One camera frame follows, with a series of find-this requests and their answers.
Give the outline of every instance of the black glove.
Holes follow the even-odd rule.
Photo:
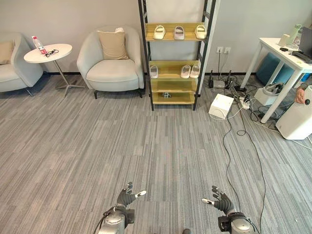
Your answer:
[[[117,205],[120,204],[123,205],[124,207],[130,205],[136,199],[136,196],[131,193],[132,193],[132,183],[129,182],[127,184],[127,188],[122,189],[120,194],[118,195]]]
[[[220,188],[216,186],[213,186],[212,188],[212,191],[215,193],[213,196],[218,199],[218,201],[214,201],[214,207],[223,211],[227,215],[229,211],[234,211],[235,207],[228,196],[226,196],[226,194],[219,189]]]

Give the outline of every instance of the white armchair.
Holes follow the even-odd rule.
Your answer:
[[[97,31],[114,32],[122,27],[125,31],[125,47],[129,59],[105,60]],[[144,89],[141,64],[140,38],[129,26],[105,26],[93,31],[84,41],[77,67],[89,89],[97,91],[127,91]]]
[[[24,55],[31,49],[21,33],[0,32],[0,42],[14,40],[15,46],[11,63],[0,65],[0,92],[13,91],[33,87],[42,76],[43,70],[39,64],[30,64],[24,60]]]

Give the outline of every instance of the throw pillow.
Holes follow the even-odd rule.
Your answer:
[[[0,42],[0,65],[10,64],[14,49],[13,41]]]
[[[128,59],[125,47],[125,32],[100,32],[104,59]]]

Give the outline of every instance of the eyeglasses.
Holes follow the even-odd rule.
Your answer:
[[[50,51],[50,52],[48,52],[48,53],[46,53],[45,54],[45,56],[48,58],[48,57],[50,57],[52,54],[56,54],[56,53],[58,53],[59,51],[58,50],[52,50],[52,51]]]

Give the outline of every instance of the white side table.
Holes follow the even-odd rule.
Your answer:
[[[49,57],[46,57],[45,55],[42,55],[38,49],[34,49],[30,52],[28,52],[25,56],[24,59],[26,62],[29,63],[44,63],[44,62],[51,62],[53,61],[55,66],[57,67],[60,75],[62,76],[63,80],[65,81],[65,85],[57,87],[56,89],[63,89],[65,88],[65,94],[64,97],[67,94],[67,91],[69,88],[84,88],[84,86],[79,86],[79,85],[74,85],[74,84],[70,84],[68,82],[68,80],[65,78],[64,73],[62,72],[62,70],[60,69],[58,63],[57,63],[57,59],[60,59],[62,57],[65,57],[67,55],[69,55],[72,52],[73,47],[69,44],[52,44],[52,45],[46,45],[44,47],[47,52],[50,52],[52,50],[58,50],[58,53],[52,54]]]
[[[312,73],[312,65],[305,63],[302,59],[296,56],[290,55],[288,51],[286,52],[281,51],[280,50],[281,47],[278,45],[280,38],[259,38],[259,40],[260,40],[259,45],[253,56],[253,60],[246,72],[246,75],[244,77],[244,80],[240,88],[245,87],[263,47],[280,59],[278,66],[274,70],[267,84],[271,84],[274,81],[274,79],[276,78],[277,74],[281,70],[284,63],[290,66],[294,70],[294,73],[292,74],[292,76],[289,78],[289,80],[285,84],[284,88],[278,95],[275,102],[272,104],[272,106],[268,109],[264,117],[261,119],[261,123],[266,123],[268,119],[271,117],[271,115],[274,113],[274,111],[277,109],[279,104],[282,102],[284,97],[287,95],[289,90],[293,87],[293,85],[297,82],[297,80],[302,76],[302,74]]]

